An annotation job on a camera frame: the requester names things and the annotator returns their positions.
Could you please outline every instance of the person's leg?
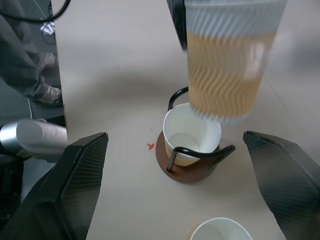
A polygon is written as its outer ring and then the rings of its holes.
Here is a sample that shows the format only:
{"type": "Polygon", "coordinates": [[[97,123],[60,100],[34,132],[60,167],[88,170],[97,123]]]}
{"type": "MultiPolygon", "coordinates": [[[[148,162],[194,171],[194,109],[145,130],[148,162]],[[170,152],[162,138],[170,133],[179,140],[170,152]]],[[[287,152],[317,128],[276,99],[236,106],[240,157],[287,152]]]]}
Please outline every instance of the person's leg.
{"type": "MultiPolygon", "coordinates": [[[[19,0],[1,0],[1,9],[15,16],[25,16],[23,6],[19,0]]],[[[41,70],[58,66],[58,57],[52,52],[39,52],[31,35],[29,23],[5,17],[16,36],[20,39],[24,50],[30,59],[41,70]]]]}
{"type": "MultiPolygon", "coordinates": [[[[13,16],[25,16],[23,7],[19,0],[0,0],[1,9],[13,16]]],[[[6,21],[11,26],[12,30],[16,34],[17,38],[23,45],[25,52],[28,54],[29,58],[35,63],[36,66],[40,66],[43,59],[40,59],[40,55],[36,45],[34,44],[31,31],[29,28],[29,23],[23,21],[17,21],[5,17],[6,21]]]]}
{"type": "Polygon", "coordinates": [[[28,98],[37,98],[48,90],[44,77],[25,51],[21,40],[0,15],[0,78],[28,98]]]}

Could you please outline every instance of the cup rim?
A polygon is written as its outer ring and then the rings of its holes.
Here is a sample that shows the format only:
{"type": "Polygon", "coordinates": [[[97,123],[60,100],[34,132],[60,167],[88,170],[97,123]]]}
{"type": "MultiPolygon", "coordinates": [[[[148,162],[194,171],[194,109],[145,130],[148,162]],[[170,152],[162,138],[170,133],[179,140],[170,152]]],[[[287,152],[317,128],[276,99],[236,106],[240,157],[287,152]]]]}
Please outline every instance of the cup rim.
{"type": "Polygon", "coordinates": [[[211,218],[203,223],[201,223],[195,230],[194,232],[192,233],[191,237],[190,237],[190,240],[192,240],[192,238],[194,237],[195,233],[199,230],[199,228],[201,228],[203,225],[207,224],[208,222],[212,221],[212,220],[228,220],[230,222],[233,222],[235,224],[237,224],[242,230],[244,230],[244,232],[250,237],[250,240],[253,240],[252,236],[249,234],[249,232],[238,222],[236,222],[235,220],[232,220],[230,218],[227,218],[227,217],[214,217],[214,218],[211,218]]]}
{"type": "MultiPolygon", "coordinates": [[[[164,140],[169,144],[169,146],[174,149],[174,147],[171,145],[171,143],[169,142],[169,140],[167,139],[167,136],[165,134],[165,121],[166,121],[166,118],[168,116],[168,114],[174,109],[174,108],[177,108],[177,107],[180,107],[180,106],[183,106],[183,105],[189,105],[190,106],[190,103],[189,102],[186,102],[186,103],[182,103],[182,104],[179,104],[179,105],[176,105],[174,106],[173,108],[171,108],[165,115],[164,117],[164,120],[163,120],[163,123],[162,123],[162,132],[163,132],[163,136],[164,136],[164,140]]],[[[192,159],[199,159],[197,157],[194,157],[194,156],[189,156],[187,155],[189,158],[192,158],[192,159]]]]}
{"type": "Polygon", "coordinates": [[[262,5],[269,4],[272,2],[287,2],[288,0],[243,0],[243,2],[190,2],[190,0],[186,0],[184,5],[186,8],[211,8],[211,7],[237,7],[237,6],[246,6],[246,5],[262,5]]]}

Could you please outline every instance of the black cable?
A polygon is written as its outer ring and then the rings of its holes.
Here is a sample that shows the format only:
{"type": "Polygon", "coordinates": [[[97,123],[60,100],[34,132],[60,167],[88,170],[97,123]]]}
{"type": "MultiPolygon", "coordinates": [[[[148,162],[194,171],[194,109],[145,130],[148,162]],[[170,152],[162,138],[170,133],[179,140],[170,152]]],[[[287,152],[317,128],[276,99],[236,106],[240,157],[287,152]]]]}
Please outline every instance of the black cable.
{"type": "Polygon", "coordinates": [[[23,21],[23,22],[32,23],[32,24],[44,24],[44,23],[48,23],[48,22],[53,22],[54,20],[60,18],[67,10],[67,8],[70,4],[70,1],[71,0],[65,0],[64,4],[60,8],[60,10],[55,15],[49,16],[46,19],[37,19],[37,18],[29,18],[29,17],[22,17],[22,16],[12,16],[12,15],[9,15],[1,10],[0,10],[0,14],[6,18],[9,18],[9,19],[14,19],[14,20],[23,21]]]}

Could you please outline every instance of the red mark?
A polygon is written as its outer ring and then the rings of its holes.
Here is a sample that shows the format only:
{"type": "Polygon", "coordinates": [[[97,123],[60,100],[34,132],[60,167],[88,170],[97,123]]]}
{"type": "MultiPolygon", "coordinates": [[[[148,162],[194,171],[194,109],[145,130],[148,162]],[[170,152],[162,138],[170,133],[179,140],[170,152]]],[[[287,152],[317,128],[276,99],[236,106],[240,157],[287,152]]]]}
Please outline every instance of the red mark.
{"type": "Polygon", "coordinates": [[[149,151],[155,147],[154,143],[152,143],[152,144],[147,143],[147,145],[149,146],[149,151]]]}

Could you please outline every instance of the white paper cup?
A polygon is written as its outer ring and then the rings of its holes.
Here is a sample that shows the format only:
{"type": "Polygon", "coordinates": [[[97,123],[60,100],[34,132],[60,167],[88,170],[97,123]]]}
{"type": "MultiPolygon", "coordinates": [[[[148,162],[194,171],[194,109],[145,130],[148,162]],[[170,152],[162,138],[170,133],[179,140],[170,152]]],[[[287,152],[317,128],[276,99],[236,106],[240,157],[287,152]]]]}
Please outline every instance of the white paper cup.
{"type": "MultiPolygon", "coordinates": [[[[206,121],[196,116],[189,103],[175,106],[163,121],[165,150],[169,159],[175,147],[185,147],[200,153],[212,153],[221,139],[221,126],[217,121],[206,121]]],[[[178,153],[175,164],[189,166],[199,158],[178,153]]]]}
{"type": "Polygon", "coordinates": [[[236,221],[217,217],[191,230],[187,240],[253,240],[247,230],[236,221]]]}

